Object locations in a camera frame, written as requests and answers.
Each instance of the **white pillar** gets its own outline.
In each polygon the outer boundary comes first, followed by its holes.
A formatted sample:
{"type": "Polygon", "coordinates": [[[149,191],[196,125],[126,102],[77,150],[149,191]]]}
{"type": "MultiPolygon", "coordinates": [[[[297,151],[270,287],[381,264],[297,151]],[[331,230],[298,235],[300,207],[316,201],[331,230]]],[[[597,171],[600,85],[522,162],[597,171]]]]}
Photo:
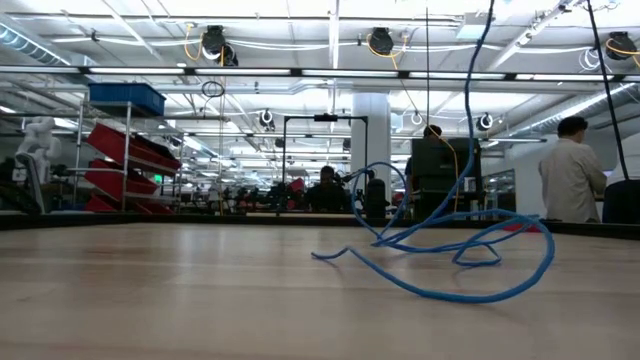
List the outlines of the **white pillar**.
{"type": "MultiPolygon", "coordinates": [[[[381,93],[355,93],[351,106],[352,116],[369,117],[369,151],[367,165],[383,161],[391,163],[391,108],[389,95],[381,93]]],[[[365,167],[365,125],[360,120],[351,121],[351,171],[365,167]]],[[[387,185],[387,201],[391,199],[391,169],[378,166],[376,178],[387,185]]],[[[364,176],[358,188],[364,188],[364,176]]]]}

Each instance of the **blue storage box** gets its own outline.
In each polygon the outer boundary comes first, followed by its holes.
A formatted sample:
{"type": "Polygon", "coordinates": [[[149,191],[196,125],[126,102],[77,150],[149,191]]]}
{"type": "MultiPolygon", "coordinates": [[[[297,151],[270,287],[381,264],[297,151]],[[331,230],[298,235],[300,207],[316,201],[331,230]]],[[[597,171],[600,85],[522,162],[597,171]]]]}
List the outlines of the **blue storage box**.
{"type": "Polygon", "coordinates": [[[127,102],[133,104],[132,116],[164,116],[165,97],[144,83],[89,84],[89,102],[113,116],[127,116],[127,102]]]}

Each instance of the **desk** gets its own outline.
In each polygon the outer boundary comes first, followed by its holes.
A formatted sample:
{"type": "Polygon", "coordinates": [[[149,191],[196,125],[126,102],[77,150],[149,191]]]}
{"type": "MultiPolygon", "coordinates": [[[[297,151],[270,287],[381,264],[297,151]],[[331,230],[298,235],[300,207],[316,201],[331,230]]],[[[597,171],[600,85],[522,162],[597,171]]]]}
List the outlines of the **desk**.
{"type": "MultiPolygon", "coordinates": [[[[475,231],[429,229],[436,246],[475,231]]],[[[539,234],[501,243],[501,266],[461,271],[451,254],[372,248],[362,228],[129,224],[2,232],[0,359],[635,359],[640,242],[556,235],[540,283],[514,299],[419,298],[350,244],[420,287],[467,294],[525,279],[539,234]]],[[[471,256],[483,258],[478,249],[471,256]]]]}

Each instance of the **black monitor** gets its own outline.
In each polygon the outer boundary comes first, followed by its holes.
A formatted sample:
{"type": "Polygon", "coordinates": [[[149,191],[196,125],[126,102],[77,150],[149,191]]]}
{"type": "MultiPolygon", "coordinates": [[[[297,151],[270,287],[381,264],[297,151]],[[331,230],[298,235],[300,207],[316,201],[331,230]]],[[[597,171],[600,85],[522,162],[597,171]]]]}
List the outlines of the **black monitor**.
{"type": "MultiPolygon", "coordinates": [[[[469,161],[469,139],[447,140],[453,147],[458,160],[458,173],[462,173],[469,161]]],[[[480,144],[473,141],[473,168],[467,177],[475,178],[475,184],[482,184],[480,167],[480,144]]],[[[449,191],[456,182],[453,152],[443,141],[414,139],[411,143],[412,175],[418,178],[423,191],[449,191]]]]}

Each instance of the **blue ethernet cable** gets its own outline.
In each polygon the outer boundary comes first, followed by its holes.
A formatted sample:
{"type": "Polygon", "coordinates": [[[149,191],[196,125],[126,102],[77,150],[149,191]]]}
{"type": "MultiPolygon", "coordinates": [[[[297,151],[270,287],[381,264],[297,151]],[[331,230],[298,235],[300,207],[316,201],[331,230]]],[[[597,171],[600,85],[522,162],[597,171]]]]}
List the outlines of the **blue ethernet cable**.
{"type": "Polygon", "coordinates": [[[355,181],[353,184],[353,189],[351,192],[351,205],[352,208],[354,209],[354,215],[356,217],[356,219],[358,220],[358,222],[367,230],[369,230],[371,233],[373,233],[376,237],[376,241],[374,243],[372,243],[371,245],[374,247],[391,247],[397,250],[401,250],[401,251],[405,251],[408,253],[442,253],[442,252],[448,252],[448,251],[456,251],[455,255],[453,256],[452,262],[454,264],[457,264],[459,266],[465,266],[465,267],[480,267],[480,266],[493,266],[493,265],[497,265],[498,263],[500,263],[500,261],[502,260],[502,257],[498,254],[498,252],[493,248],[492,245],[498,244],[500,242],[509,240],[511,238],[513,238],[514,236],[517,236],[518,234],[522,233],[523,231],[525,231],[528,228],[537,228],[539,229],[542,234],[545,237],[546,240],[546,254],[544,255],[542,261],[540,262],[540,265],[538,266],[538,268],[534,271],[534,273],[525,281],[523,281],[521,284],[511,288],[511,289],[507,289],[505,291],[499,292],[499,293],[495,293],[495,294],[490,294],[490,295],[465,295],[465,294],[456,294],[456,293],[447,293],[447,292],[441,292],[441,291],[435,291],[435,290],[428,290],[428,289],[421,289],[415,285],[409,284],[405,281],[400,280],[399,278],[397,278],[396,276],[392,275],[391,273],[385,271],[383,268],[381,268],[380,266],[378,266],[377,264],[375,264],[374,262],[372,262],[371,260],[369,260],[367,257],[363,256],[362,254],[360,254],[360,252],[358,252],[356,249],[347,246],[345,248],[343,248],[342,250],[338,251],[337,253],[334,254],[329,254],[329,255],[321,255],[318,253],[311,253],[312,256],[316,259],[320,259],[320,260],[333,260],[336,259],[342,255],[344,255],[347,252],[350,252],[352,254],[354,254],[359,260],[361,260],[363,263],[365,263],[367,266],[369,266],[371,269],[373,269],[375,272],[377,272],[379,275],[381,275],[382,277],[386,278],[387,280],[391,281],[392,283],[394,283],[395,285],[409,291],[412,292],[414,294],[417,294],[419,296],[425,297],[425,298],[431,298],[431,299],[436,299],[436,300],[443,300],[443,301],[449,301],[449,302],[457,302],[457,303],[466,303],[466,304],[483,304],[483,303],[491,303],[491,302],[497,302],[497,301],[502,301],[502,300],[506,300],[509,298],[512,298],[514,296],[517,296],[519,294],[521,294],[522,292],[526,291],[527,289],[531,288],[532,286],[534,286],[541,278],[542,275],[545,273],[545,271],[549,268],[549,266],[551,265],[551,262],[553,261],[553,257],[555,254],[555,243],[553,241],[553,236],[551,235],[551,232],[546,228],[546,226],[544,226],[542,223],[540,223],[540,221],[538,221],[537,218],[532,217],[532,216],[523,216],[523,215],[519,215],[517,213],[511,212],[511,211],[506,211],[506,210],[501,210],[501,209],[493,209],[493,210],[485,210],[485,211],[476,211],[476,212],[460,212],[460,213],[454,213],[451,215],[447,215],[447,216],[440,216],[440,214],[442,213],[442,211],[445,209],[445,207],[447,206],[447,204],[449,203],[449,201],[453,198],[453,196],[456,193],[456,189],[460,186],[460,184],[462,183],[462,181],[464,180],[464,178],[470,173],[471,168],[473,166],[473,158],[474,158],[474,153],[473,153],[473,119],[471,116],[471,106],[469,103],[469,94],[470,94],[470,86],[471,86],[471,75],[473,73],[473,69],[475,67],[475,63],[476,60],[478,58],[478,54],[480,53],[480,50],[482,49],[482,45],[484,44],[486,38],[487,38],[487,34],[489,33],[489,30],[491,28],[491,19],[493,18],[493,8],[494,8],[494,4],[495,4],[495,0],[491,0],[490,1],[490,6],[489,6],[489,11],[488,11],[488,16],[487,16],[487,24],[485,27],[485,30],[482,34],[482,36],[480,37],[480,39],[478,40],[476,49],[473,53],[473,56],[471,58],[471,63],[469,64],[469,71],[467,73],[467,79],[465,82],[465,89],[464,89],[464,93],[465,93],[465,110],[467,113],[467,124],[469,126],[469,161],[467,162],[467,165],[465,166],[464,170],[462,171],[462,173],[459,175],[458,179],[456,180],[455,185],[451,188],[451,190],[449,191],[449,193],[447,194],[447,197],[445,198],[445,200],[438,206],[438,208],[436,208],[436,210],[434,210],[434,212],[426,219],[424,220],[422,223],[414,225],[404,231],[401,231],[395,235],[391,235],[389,237],[384,237],[384,234],[391,228],[391,226],[393,226],[393,224],[398,220],[398,216],[400,214],[399,211],[397,211],[394,216],[392,217],[392,219],[389,221],[389,223],[382,229],[381,232],[377,232],[375,229],[373,229],[369,224],[367,224],[363,219],[362,216],[360,216],[359,212],[356,210],[356,199],[355,199],[355,193],[356,193],[356,187],[358,184],[358,180],[360,179],[360,176],[362,176],[363,173],[365,173],[367,170],[375,167],[375,166],[388,166],[390,167],[393,171],[395,171],[396,173],[398,173],[398,175],[400,175],[400,178],[402,179],[402,183],[404,185],[405,188],[405,195],[402,199],[402,203],[400,205],[400,209],[405,208],[408,198],[409,198],[409,193],[407,190],[407,182],[406,179],[404,178],[403,174],[400,172],[400,170],[398,170],[396,167],[394,167],[391,164],[385,163],[385,162],[376,162],[373,164],[368,165],[367,167],[357,171],[357,176],[355,177],[355,181]],[[480,231],[479,233],[475,234],[474,236],[472,236],[471,238],[469,238],[467,241],[464,242],[458,242],[458,243],[454,243],[454,244],[448,244],[448,245],[442,245],[442,246],[438,246],[438,247],[432,247],[432,248],[420,248],[420,247],[414,247],[414,246],[408,246],[408,245],[403,245],[400,244],[400,242],[402,242],[403,240],[407,239],[409,236],[411,236],[413,233],[415,233],[416,231],[428,227],[428,226],[432,226],[435,224],[439,224],[439,223],[443,223],[443,222],[447,222],[450,220],[454,220],[456,218],[464,218],[464,217],[469,217],[469,216],[479,216],[479,215],[501,215],[501,216],[509,216],[511,217],[510,220],[504,221],[502,223],[490,226],[482,231],[480,231]],[[514,225],[514,224],[522,224],[522,227],[515,232],[512,232],[508,235],[505,235],[501,238],[498,239],[494,239],[494,240],[481,240],[482,238],[484,238],[486,235],[497,231],[497,230],[501,230],[504,229],[506,226],[509,225],[514,225]],[[478,246],[482,246],[487,248],[494,256],[495,258],[492,260],[484,260],[484,261],[466,261],[466,260],[461,260],[462,256],[464,255],[464,253],[467,251],[467,249],[470,248],[474,248],[474,247],[478,247],[478,246]]]}

